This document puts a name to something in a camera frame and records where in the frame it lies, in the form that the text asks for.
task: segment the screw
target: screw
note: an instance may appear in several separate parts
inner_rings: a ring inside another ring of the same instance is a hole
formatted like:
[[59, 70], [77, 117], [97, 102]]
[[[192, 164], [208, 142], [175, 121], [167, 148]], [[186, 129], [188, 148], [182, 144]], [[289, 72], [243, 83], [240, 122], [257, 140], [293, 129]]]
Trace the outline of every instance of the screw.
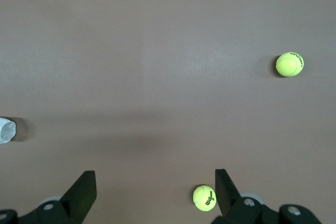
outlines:
[[0, 220], [4, 220], [4, 219], [6, 219], [7, 218], [7, 214], [2, 214], [2, 215], [0, 215]]
[[292, 215], [296, 215], [296, 216], [298, 216], [298, 215], [301, 214], [300, 210], [299, 210], [298, 208], [296, 208], [296, 207], [293, 207], [293, 206], [288, 207], [287, 210], [288, 210]]
[[48, 210], [50, 210], [53, 207], [54, 207], [53, 204], [47, 204], [47, 205], [44, 206], [43, 210], [44, 211], [48, 211]]
[[249, 207], [254, 207], [256, 205], [252, 199], [244, 199], [244, 203]]

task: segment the tennis ball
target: tennis ball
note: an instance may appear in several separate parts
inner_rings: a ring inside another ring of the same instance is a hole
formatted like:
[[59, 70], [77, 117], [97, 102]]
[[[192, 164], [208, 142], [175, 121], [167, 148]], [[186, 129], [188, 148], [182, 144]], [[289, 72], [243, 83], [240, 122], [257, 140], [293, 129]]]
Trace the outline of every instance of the tennis ball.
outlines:
[[210, 211], [216, 205], [215, 191], [206, 185], [194, 190], [193, 200], [195, 206], [201, 211]]
[[287, 52], [277, 59], [276, 68], [282, 76], [291, 77], [300, 73], [304, 65], [301, 55]]

